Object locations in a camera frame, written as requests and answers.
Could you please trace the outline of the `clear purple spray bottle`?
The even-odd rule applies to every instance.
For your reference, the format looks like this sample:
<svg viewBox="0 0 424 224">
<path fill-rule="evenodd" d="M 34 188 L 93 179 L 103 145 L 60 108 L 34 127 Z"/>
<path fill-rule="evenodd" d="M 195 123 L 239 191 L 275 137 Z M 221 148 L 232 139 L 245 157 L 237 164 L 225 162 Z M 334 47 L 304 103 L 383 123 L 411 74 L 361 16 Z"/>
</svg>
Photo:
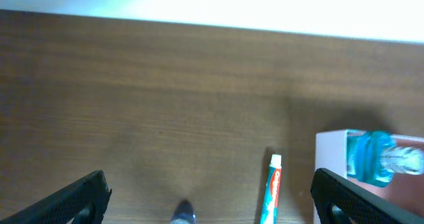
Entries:
<svg viewBox="0 0 424 224">
<path fill-rule="evenodd" d="M 196 214 L 188 199 L 182 200 L 174 211 L 170 224 L 196 224 Z"/>
</svg>

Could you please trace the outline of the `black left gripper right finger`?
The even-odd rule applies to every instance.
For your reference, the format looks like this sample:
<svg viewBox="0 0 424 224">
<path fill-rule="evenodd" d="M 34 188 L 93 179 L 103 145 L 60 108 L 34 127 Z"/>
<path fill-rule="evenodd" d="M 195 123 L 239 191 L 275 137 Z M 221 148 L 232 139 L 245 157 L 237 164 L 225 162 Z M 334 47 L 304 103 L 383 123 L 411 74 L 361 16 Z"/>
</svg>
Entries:
<svg viewBox="0 0 424 224">
<path fill-rule="evenodd" d="M 422 217 L 390 204 L 326 168 L 315 171 L 311 197 L 321 224 L 423 223 Z"/>
</svg>

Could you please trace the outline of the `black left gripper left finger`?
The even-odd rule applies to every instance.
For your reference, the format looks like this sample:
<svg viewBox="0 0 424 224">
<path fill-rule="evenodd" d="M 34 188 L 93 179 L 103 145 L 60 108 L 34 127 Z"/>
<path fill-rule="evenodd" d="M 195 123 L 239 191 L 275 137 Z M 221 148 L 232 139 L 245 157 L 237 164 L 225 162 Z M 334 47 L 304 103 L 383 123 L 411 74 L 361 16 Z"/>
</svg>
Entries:
<svg viewBox="0 0 424 224">
<path fill-rule="evenodd" d="M 1 224 L 101 223 L 111 194 L 104 172 L 96 170 L 1 220 Z"/>
</svg>

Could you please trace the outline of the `blue mouthwash bottle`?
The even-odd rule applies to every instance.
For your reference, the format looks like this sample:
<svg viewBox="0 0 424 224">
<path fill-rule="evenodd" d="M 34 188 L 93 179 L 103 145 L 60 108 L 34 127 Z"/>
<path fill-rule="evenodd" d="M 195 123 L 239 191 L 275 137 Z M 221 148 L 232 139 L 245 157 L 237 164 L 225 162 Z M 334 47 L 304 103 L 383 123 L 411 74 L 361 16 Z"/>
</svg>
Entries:
<svg viewBox="0 0 424 224">
<path fill-rule="evenodd" d="M 422 175 L 423 150 L 399 145 L 384 131 L 348 134 L 346 171 L 350 178 L 384 188 L 395 174 Z"/>
</svg>

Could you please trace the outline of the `red green toothpaste tube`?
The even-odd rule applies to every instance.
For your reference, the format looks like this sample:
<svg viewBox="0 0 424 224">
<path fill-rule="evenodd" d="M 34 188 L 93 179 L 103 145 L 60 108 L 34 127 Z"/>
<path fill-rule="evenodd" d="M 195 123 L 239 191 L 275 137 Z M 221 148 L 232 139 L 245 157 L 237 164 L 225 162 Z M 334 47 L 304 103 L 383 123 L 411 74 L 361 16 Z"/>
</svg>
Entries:
<svg viewBox="0 0 424 224">
<path fill-rule="evenodd" d="M 276 224 L 282 176 L 282 156 L 271 156 L 259 224 Z"/>
</svg>

